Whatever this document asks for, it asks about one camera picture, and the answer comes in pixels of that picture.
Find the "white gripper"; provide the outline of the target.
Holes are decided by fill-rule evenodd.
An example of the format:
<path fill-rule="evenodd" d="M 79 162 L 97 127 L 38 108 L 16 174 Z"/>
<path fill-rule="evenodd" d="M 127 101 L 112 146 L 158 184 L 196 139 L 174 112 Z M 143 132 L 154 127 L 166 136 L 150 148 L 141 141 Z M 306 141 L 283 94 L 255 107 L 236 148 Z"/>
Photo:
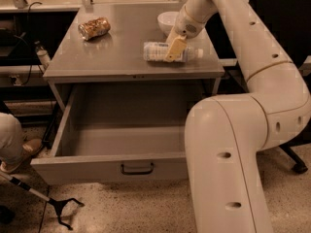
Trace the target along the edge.
<path fill-rule="evenodd" d="M 176 17 L 175 26 L 172 27 L 166 39 L 168 51 L 164 60 L 167 62 L 176 60 L 187 47 L 185 37 L 195 38 L 205 27 L 206 21 L 207 15 L 202 7 L 184 5 Z"/>

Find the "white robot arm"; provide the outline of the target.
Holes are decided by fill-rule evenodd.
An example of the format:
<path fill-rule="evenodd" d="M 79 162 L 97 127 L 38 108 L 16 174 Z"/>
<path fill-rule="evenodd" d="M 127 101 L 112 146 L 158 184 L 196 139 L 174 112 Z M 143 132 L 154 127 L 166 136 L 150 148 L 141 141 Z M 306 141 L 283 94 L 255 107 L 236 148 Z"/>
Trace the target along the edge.
<path fill-rule="evenodd" d="M 167 61 L 181 55 L 213 13 L 221 16 L 248 90 L 203 99 L 187 116 L 197 233 L 273 233 L 256 156 L 305 128 L 310 92 L 246 0 L 188 0 L 168 36 Z"/>

